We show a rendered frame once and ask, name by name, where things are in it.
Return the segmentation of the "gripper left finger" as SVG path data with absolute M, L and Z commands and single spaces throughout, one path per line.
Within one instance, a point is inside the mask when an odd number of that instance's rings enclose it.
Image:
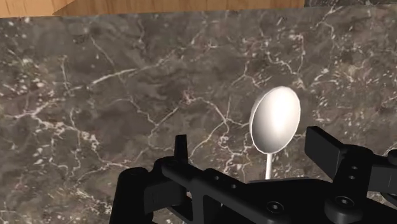
M 186 224 L 264 224 L 253 189 L 215 169 L 188 163 L 185 135 L 174 154 L 153 169 L 125 169 L 118 177 L 109 224 L 156 224 L 155 211 L 168 209 Z

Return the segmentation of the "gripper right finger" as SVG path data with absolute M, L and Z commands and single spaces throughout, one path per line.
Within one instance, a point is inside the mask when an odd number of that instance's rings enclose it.
M 386 156 L 307 127 L 305 154 L 331 178 L 324 213 L 334 224 L 397 224 L 397 149 Z

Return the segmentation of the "white spoon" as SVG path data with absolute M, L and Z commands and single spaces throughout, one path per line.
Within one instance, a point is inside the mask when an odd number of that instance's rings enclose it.
M 267 156 L 266 179 L 271 178 L 273 155 L 293 139 L 300 117 L 300 100 L 289 87 L 272 88 L 255 101 L 249 117 L 249 133 L 254 147 Z

